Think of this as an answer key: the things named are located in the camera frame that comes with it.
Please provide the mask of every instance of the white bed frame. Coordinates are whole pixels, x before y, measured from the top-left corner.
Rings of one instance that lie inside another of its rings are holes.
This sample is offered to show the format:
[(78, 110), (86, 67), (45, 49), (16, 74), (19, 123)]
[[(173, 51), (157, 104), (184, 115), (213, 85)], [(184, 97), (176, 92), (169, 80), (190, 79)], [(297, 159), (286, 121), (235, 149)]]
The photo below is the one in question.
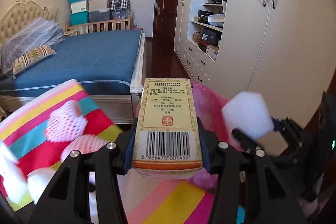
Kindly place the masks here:
[[(5, 39), (0, 39), (0, 47), (2, 47), (6, 39), (8, 39), (13, 33), (18, 32), (24, 25), (33, 21), (37, 17), (43, 17), (47, 20), (55, 21), (57, 13), (57, 8), (41, 8), (33, 0), (19, 0), (15, 2), (7, 10), (4, 17), (0, 20), (0, 33), (4, 32), (6, 35)], [(20, 16), (23, 14), (27, 15), (28, 20), (26, 20), (26, 22), (23, 22), (21, 18), (15, 18), (17, 17), (17, 15)], [(7, 22), (15, 22), (15, 24), (14, 26), (10, 26), (9, 24), (7, 24)], [(139, 44), (139, 51), (130, 83), (130, 95), (90, 96), (98, 105), (98, 107), (114, 123), (133, 123), (136, 116), (136, 108), (141, 99), (143, 84), (146, 78), (146, 34), (143, 33), (141, 35)], [(30, 97), (0, 95), (0, 106), (6, 111), (14, 112), (15, 110), (19, 109), (21, 106), (32, 101), (33, 99), (34, 98)]]

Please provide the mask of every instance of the barcode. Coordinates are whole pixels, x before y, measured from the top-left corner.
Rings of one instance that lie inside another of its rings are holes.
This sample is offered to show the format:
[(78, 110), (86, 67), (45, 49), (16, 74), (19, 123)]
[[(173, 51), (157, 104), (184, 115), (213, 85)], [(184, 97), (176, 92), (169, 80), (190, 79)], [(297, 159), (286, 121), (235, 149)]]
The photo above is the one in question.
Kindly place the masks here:
[(146, 157), (189, 156), (189, 132), (147, 132)]

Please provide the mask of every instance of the wooden floor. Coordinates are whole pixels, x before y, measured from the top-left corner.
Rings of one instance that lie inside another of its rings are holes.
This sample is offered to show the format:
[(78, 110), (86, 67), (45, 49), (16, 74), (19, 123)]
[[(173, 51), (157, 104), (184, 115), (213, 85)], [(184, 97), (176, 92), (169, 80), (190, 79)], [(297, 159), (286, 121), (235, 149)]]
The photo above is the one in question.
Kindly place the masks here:
[(146, 78), (189, 78), (174, 53), (174, 42), (147, 41)]

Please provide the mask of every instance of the white wardrobe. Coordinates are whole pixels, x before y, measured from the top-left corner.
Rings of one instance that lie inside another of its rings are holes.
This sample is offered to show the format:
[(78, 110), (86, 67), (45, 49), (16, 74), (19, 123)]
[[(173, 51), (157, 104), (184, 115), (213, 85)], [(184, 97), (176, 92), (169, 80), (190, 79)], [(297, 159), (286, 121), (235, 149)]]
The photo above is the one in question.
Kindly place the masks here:
[(227, 0), (217, 60), (198, 49), (194, 21), (209, 0), (179, 0), (175, 51), (195, 81), (231, 99), (260, 92), (274, 117), (305, 126), (336, 65), (336, 0)]

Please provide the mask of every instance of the checkered bag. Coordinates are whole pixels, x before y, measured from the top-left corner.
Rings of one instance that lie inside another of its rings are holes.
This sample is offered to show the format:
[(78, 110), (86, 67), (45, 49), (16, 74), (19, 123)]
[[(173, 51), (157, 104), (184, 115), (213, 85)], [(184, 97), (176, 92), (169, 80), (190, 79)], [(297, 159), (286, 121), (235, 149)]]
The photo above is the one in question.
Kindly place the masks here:
[(119, 9), (129, 9), (131, 6), (131, 0), (110, 0), (111, 10), (119, 10)]

